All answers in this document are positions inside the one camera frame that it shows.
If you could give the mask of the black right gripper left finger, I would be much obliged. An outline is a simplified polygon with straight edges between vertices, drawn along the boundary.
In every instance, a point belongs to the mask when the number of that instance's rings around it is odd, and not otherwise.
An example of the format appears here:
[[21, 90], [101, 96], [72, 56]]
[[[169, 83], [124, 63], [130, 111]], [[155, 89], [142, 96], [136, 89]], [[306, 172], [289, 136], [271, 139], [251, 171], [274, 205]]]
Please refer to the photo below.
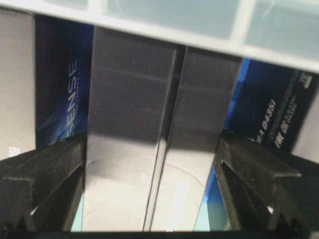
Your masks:
[[70, 231], [84, 188], [85, 135], [0, 162], [0, 230]]

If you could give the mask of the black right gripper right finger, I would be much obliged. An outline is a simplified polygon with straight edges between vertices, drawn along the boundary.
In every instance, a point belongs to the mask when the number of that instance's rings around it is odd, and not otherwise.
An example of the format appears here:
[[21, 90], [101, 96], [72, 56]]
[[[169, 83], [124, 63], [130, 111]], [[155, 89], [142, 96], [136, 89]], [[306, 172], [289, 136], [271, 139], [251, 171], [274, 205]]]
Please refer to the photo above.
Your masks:
[[213, 165], [232, 230], [319, 230], [317, 163], [224, 131]]

